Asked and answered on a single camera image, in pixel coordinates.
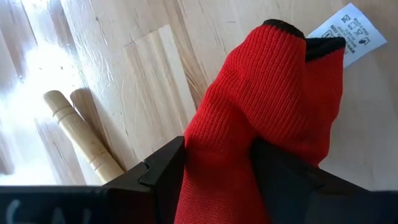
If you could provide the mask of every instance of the black corner piece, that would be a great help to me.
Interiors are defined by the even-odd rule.
[[[292,34],[298,38],[305,39],[303,32],[298,30],[296,27],[294,27],[291,24],[288,24],[287,22],[278,20],[278,19],[268,19],[262,23],[262,25],[269,25],[269,26],[274,26],[282,31],[285,31],[289,34]]]
[[[306,62],[322,58],[346,46],[344,37],[309,38],[305,41],[307,43]]]

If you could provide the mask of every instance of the light wood surface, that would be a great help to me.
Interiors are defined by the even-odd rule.
[[[251,29],[276,18],[309,34],[349,2],[389,42],[345,70],[321,165],[398,189],[396,0],[0,0],[0,161],[12,168],[0,184],[101,183],[51,118],[46,91],[60,90],[127,170],[183,133]]]
[[[84,155],[86,162],[89,163],[103,184],[124,173],[95,136],[90,126],[83,121],[60,91],[46,92],[44,100],[75,150]]]

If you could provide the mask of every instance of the red fabric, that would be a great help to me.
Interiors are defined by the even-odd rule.
[[[249,160],[256,136],[317,165],[342,94],[344,48],[305,62],[306,42],[260,26],[227,57],[185,132],[176,223],[270,223]]]

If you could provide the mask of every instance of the care label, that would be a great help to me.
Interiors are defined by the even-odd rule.
[[[352,3],[338,11],[308,37],[344,37],[347,41],[344,67],[387,43],[369,19]]]

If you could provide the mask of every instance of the turned wooden rod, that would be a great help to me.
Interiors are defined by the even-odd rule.
[[[75,150],[83,153],[104,184],[124,173],[90,126],[83,121],[61,92],[49,91],[44,95],[44,100],[63,132],[73,143]]]

